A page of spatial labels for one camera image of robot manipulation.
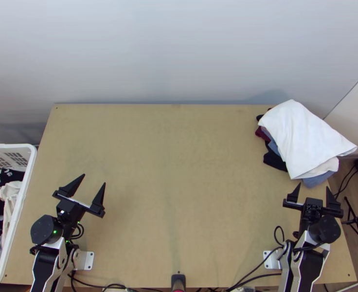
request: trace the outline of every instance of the table surface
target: table surface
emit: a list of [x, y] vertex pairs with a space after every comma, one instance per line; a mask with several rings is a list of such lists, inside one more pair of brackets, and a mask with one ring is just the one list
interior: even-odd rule
[[[232, 285], [276, 247], [276, 225], [290, 239], [299, 228], [300, 212], [282, 207], [299, 181], [263, 163], [264, 141], [254, 135], [255, 117], [267, 108], [55, 105], [2, 282], [31, 284], [30, 228], [44, 214], [56, 216], [52, 193], [85, 173], [74, 198], [90, 204], [106, 182], [106, 215], [82, 219], [86, 232], [76, 241], [95, 259], [78, 278], [162, 288], [180, 271], [188, 287]], [[324, 199], [326, 186], [301, 187], [299, 201]], [[318, 283], [355, 280], [342, 231]], [[278, 276], [253, 282], [278, 283]]]

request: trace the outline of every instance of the floor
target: floor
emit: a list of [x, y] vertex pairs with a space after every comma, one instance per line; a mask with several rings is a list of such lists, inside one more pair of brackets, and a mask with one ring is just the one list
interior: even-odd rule
[[[339, 171], [333, 175], [329, 179], [329, 184], [332, 189], [333, 193], [338, 191], [340, 183], [344, 176], [348, 173], [350, 168], [353, 165], [353, 160], [351, 159], [344, 159], [340, 161], [340, 169]], [[348, 187], [344, 192], [341, 193], [339, 197], [339, 201], [341, 201], [341, 206], [344, 209], [346, 215], [344, 216], [344, 220], [347, 216], [347, 205], [344, 201], [344, 197], [347, 197], [350, 204], [354, 208], [356, 215], [358, 216], [358, 173], [350, 180]], [[343, 229], [345, 232], [345, 236], [348, 242], [349, 251], [351, 253], [352, 261], [355, 267], [356, 275], [358, 278], [358, 236], [352, 230], [350, 226], [343, 225]], [[327, 288], [329, 292], [334, 292], [341, 288], [347, 287], [352, 283], [341, 283], [341, 284], [327, 284]], [[18, 285], [0, 285], [0, 292], [26, 292], [29, 289], [29, 286], [18, 286]], [[277, 287], [258, 287], [261, 291], [277, 291]], [[77, 288], [78, 292], [99, 292], [100, 289], [94, 288]], [[70, 288], [65, 288], [65, 292], [72, 292]], [[195, 292], [196, 289], [188, 289], [188, 292]], [[350, 292], [358, 292], [358, 287], [355, 287]], [[314, 285], [313, 292], [326, 292], [325, 287], [323, 284]]]

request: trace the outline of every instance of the white laundry basket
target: white laundry basket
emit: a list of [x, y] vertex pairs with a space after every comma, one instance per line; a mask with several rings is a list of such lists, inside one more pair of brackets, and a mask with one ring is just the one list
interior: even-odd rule
[[36, 155], [36, 148], [30, 144], [0, 144], [0, 169], [3, 167], [16, 169], [21, 169], [22, 167], [25, 168], [24, 179], [17, 196], [17, 202], [13, 210], [6, 240], [0, 256], [0, 281], [5, 272], [7, 258], [13, 243], [14, 234], [16, 233], [17, 223], [19, 216], [21, 215]]

